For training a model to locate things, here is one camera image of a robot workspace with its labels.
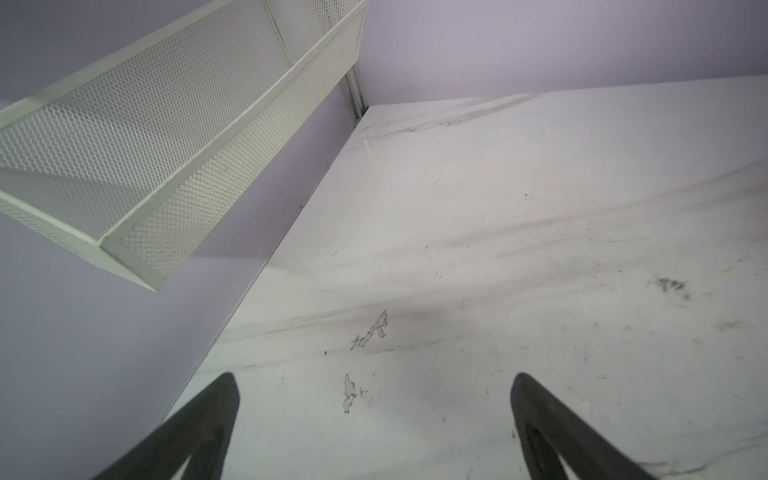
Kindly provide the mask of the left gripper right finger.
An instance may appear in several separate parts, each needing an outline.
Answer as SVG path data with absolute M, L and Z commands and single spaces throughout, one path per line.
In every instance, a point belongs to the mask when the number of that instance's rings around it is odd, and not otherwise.
M 580 479 L 652 477 L 531 375 L 516 375 L 510 403 L 532 479 L 566 479 L 564 464 Z

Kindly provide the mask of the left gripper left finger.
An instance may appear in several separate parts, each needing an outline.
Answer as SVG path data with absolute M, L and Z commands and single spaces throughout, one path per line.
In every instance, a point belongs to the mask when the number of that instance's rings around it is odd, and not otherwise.
M 98 479 L 219 479 L 240 403 L 226 372 L 99 473 Z

